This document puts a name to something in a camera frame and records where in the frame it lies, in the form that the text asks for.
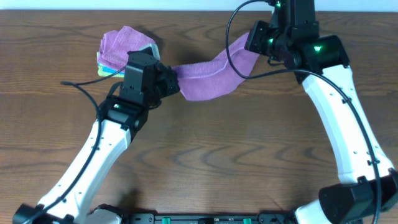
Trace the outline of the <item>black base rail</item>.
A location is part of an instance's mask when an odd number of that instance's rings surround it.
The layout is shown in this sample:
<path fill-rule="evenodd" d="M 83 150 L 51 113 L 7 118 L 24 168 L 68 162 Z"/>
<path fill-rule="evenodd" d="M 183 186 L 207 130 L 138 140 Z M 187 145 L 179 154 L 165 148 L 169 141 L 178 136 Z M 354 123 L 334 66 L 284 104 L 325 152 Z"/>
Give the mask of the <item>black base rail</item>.
<path fill-rule="evenodd" d="M 295 224 L 290 212 L 261 211 L 251 213 L 157 213 L 154 210 L 126 212 L 120 208 L 102 204 L 87 216 L 87 223 L 125 224 Z"/>

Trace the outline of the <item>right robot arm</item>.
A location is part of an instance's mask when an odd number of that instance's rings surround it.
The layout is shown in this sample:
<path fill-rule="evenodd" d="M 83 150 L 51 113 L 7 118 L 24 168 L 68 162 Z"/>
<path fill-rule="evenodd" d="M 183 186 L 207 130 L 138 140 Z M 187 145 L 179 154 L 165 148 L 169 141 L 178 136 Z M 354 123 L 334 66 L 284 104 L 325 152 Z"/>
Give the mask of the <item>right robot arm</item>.
<path fill-rule="evenodd" d="M 322 36 L 313 1 L 271 1 L 246 49 L 283 62 L 315 105 L 331 142 L 339 183 L 295 211 L 297 223 L 359 223 L 397 204 L 397 171 L 380 148 L 356 90 L 340 38 Z"/>

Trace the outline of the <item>folded yellow-green cloth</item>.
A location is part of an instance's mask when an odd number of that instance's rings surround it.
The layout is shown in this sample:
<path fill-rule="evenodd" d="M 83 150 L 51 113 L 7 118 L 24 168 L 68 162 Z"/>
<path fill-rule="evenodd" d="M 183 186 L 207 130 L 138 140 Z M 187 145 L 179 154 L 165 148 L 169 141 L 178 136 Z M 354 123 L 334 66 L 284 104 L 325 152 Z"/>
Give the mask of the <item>folded yellow-green cloth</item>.
<path fill-rule="evenodd" d="M 109 76 L 109 75 L 111 75 L 113 73 L 116 73 L 116 70 L 113 70 L 112 68 L 109 68 L 109 67 L 107 67 L 107 66 L 105 66 L 105 65 L 103 65 L 103 64 L 101 64 L 99 62 L 97 62 L 97 65 L 98 65 L 98 75 L 100 77 L 107 77 L 107 76 Z M 115 74 L 114 77 L 123 78 L 124 77 L 124 72 L 121 71 L 121 72 Z"/>

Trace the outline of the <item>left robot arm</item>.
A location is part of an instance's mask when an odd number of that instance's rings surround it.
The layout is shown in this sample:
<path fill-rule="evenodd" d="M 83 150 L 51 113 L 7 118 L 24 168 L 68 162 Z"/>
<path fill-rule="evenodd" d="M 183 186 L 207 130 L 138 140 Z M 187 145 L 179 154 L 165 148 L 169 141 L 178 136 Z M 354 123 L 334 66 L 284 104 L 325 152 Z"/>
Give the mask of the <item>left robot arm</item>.
<path fill-rule="evenodd" d="M 82 149 L 35 207 L 22 204 L 13 223 L 84 223 L 91 202 L 117 158 L 161 99 L 180 91 L 177 74 L 160 62 L 156 45 L 128 52 L 124 80 L 95 104 L 96 120 Z"/>

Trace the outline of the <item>folded blue cloth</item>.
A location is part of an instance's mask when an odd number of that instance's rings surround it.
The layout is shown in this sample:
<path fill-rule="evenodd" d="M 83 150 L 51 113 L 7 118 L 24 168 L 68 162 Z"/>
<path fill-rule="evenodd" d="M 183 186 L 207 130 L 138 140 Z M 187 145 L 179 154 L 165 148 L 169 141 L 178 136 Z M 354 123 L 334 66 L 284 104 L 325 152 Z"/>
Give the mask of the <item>folded blue cloth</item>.
<path fill-rule="evenodd" d="M 105 76 L 111 75 L 116 72 L 117 72 L 117 70 L 109 68 L 101 63 L 98 63 L 98 75 L 99 76 L 105 77 Z"/>

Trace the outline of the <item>purple microfiber cloth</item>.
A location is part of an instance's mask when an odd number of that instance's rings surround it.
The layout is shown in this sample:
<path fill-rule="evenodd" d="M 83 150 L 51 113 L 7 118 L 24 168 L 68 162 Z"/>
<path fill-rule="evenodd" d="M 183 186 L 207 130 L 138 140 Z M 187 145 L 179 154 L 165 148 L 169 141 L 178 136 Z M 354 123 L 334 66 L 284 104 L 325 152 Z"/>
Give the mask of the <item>purple microfiber cloth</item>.
<path fill-rule="evenodd" d="M 234 66 L 244 76 L 250 75 L 258 54 L 244 49 L 248 34 L 242 35 L 229 45 Z M 226 51 L 222 51 L 208 62 L 179 65 L 177 73 L 181 94 L 188 101 L 207 101 L 227 95 L 244 81 L 229 64 Z"/>

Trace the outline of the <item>folded purple cloth on stack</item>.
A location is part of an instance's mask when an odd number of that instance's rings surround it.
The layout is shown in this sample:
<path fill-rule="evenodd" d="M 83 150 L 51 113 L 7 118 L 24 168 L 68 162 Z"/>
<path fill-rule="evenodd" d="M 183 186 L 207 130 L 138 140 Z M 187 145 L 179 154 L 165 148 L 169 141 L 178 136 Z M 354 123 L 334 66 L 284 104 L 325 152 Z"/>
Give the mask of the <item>folded purple cloth on stack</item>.
<path fill-rule="evenodd" d="M 101 39 L 97 62 L 113 70 L 119 70 L 127 64 L 128 52 L 138 51 L 155 40 L 145 34 L 124 26 L 121 30 L 112 30 Z"/>

